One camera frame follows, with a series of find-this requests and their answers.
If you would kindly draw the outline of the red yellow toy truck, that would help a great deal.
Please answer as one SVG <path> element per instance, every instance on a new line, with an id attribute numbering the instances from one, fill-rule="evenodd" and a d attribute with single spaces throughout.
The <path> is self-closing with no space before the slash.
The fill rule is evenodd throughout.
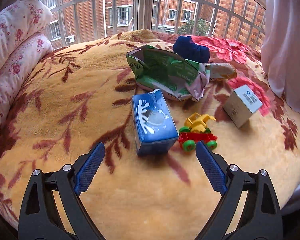
<path id="1" fill-rule="evenodd" d="M 199 141 L 203 141 L 211 150 L 217 147 L 217 137 L 211 133 L 207 125 L 209 120 L 216 121 L 214 116 L 198 113 L 193 113 L 185 120 L 183 127 L 179 129 L 178 139 L 183 151 L 195 150 Z"/>

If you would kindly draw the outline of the grey white cardboard box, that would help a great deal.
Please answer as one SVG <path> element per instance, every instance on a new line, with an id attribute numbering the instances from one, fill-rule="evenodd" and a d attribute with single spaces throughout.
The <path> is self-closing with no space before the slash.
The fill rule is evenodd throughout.
<path id="1" fill-rule="evenodd" d="M 243 85 L 232 91 L 223 109 L 235 126 L 241 128 L 262 106 L 256 94 L 247 85 Z"/>

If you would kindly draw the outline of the blue milk splash carton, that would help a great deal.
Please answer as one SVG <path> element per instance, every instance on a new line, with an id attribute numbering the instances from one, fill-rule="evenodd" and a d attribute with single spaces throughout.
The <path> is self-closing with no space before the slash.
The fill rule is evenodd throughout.
<path id="1" fill-rule="evenodd" d="M 179 138 L 174 120 L 160 89 L 134 95 L 132 113 L 137 155 L 167 153 Z"/>

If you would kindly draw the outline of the brown snack wrapper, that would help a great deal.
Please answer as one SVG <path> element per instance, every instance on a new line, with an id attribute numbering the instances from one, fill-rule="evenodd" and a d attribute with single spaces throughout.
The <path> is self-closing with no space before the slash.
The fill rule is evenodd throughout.
<path id="1" fill-rule="evenodd" d="M 228 80 L 237 77 L 235 67 L 230 63 L 208 63 L 205 69 L 210 72 L 210 79 Z"/>

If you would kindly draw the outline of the large green foil bag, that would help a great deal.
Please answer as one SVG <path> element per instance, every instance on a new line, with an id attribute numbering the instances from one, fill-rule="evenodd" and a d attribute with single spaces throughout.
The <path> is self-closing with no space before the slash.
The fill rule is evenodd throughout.
<path id="1" fill-rule="evenodd" d="M 205 64 L 172 51 L 146 44 L 128 52 L 126 59 L 137 85 L 150 92 L 160 89 L 164 97 L 174 101 L 199 101 L 209 84 L 210 71 Z"/>

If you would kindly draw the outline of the beige floral fleece blanket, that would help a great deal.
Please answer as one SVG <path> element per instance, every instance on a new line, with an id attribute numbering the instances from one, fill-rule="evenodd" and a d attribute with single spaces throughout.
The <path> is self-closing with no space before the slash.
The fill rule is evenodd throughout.
<path id="1" fill-rule="evenodd" d="M 33 170 L 53 172 L 102 142 L 105 158 L 81 200 L 106 239 L 194 239 L 220 194 L 194 153 L 138 157 L 132 97 L 142 93 L 126 53 L 149 44 L 171 50 L 176 36 L 137 30 L 54 50 L 26 78 L 0 135 L 0 217 L 17 228 Z M 268 86 L 258 51 L 222 38 L 198 37 L 210 60 L 228 62 L 234 81 L 211 81 L 202 100 L 168 101 L 177 127 L 209 114 L 216 152 L 242 170 L 269 172 L 284 206 L 300 181 L 300 114 Z M 247 85 L 263 106 L 237 128 L 223 105 Z"/>

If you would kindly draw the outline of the sheer white curtain right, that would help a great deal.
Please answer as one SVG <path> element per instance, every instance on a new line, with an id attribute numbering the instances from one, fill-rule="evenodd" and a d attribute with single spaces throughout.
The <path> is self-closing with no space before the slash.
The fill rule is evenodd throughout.
<path id="1" fill-rule="evenodd" d="M 300 0 L 266 0 L 261 61 L 271 90 L 300 114 Z"/>

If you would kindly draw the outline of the dark blue cloth bundle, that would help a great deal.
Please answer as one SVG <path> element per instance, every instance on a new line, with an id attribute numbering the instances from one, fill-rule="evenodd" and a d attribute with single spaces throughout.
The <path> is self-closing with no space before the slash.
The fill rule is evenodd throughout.
<path id="1" fill-rule="evenodd" d="M 179 36 L 173 45 L 173 52 L 199 63 L 208 63 L 210 59 L 209 48 L 194 43 L 191 36 Z"/>

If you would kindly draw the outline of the folded pink floral quilt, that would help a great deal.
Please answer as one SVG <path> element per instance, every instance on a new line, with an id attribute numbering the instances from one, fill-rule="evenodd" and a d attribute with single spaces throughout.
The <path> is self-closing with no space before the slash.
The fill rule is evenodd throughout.
<path id="1" fill-rule="evenodd" d="M 23 0 L 0 12 L 0 131 L 21 85 L 38 61 L 52 51 L 44 29 L 50 9 L 38 0 Z"/>

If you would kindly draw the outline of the window frame with grille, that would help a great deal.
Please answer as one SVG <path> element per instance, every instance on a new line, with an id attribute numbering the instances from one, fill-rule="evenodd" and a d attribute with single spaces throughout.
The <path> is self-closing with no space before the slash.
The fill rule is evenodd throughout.
<path id="1" fill-rule="evenodd" d="M 46 32 L 54 48 L 137 29 L 233 39 L 254 49 L 265 36 L 266 0 L 38 1 L 52 11 Z"/>

